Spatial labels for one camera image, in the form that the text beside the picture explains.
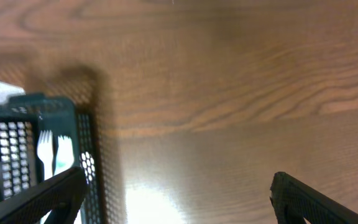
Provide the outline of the dark green plastic basket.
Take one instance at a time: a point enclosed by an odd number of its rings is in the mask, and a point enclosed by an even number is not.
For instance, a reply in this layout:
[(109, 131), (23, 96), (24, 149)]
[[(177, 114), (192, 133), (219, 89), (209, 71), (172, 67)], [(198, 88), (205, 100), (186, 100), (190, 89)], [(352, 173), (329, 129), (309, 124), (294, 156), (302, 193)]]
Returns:
[(0, 103), (0, 223), (104, 221), (93, 125), (65, 96)]

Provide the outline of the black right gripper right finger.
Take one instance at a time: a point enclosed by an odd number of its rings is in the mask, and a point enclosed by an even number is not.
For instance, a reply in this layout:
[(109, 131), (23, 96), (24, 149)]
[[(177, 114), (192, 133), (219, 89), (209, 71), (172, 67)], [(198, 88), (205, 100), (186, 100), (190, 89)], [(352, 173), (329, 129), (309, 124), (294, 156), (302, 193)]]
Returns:
[(358, 213), (337, 203), (286, 172), (274, 174), (270, 191), (270, 201), (279, 224), (358, 224)]

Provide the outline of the white plastic fork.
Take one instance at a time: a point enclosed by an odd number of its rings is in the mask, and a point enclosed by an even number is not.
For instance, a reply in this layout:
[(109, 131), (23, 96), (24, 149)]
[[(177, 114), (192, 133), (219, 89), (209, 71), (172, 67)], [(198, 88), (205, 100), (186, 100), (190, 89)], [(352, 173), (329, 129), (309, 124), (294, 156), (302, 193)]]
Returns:
[(58, 150), (55, 159), (54, 175), (58, 175), (69, 169), (75, 161), (71, 137), (58, 137)]
[(37, 143), (37, 156), (44, 165), (44, 180), (53, 176), (53, 133), (41, 131)]

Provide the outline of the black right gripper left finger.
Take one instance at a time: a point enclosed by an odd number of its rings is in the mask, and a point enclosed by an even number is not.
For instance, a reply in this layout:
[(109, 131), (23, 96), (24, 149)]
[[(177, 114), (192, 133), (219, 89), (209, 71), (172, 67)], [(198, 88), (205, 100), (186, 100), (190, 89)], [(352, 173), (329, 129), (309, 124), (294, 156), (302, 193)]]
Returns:
[(84, 171), (72, 167), (0, 202), (0, 223), (73, 223), (88, 184)]

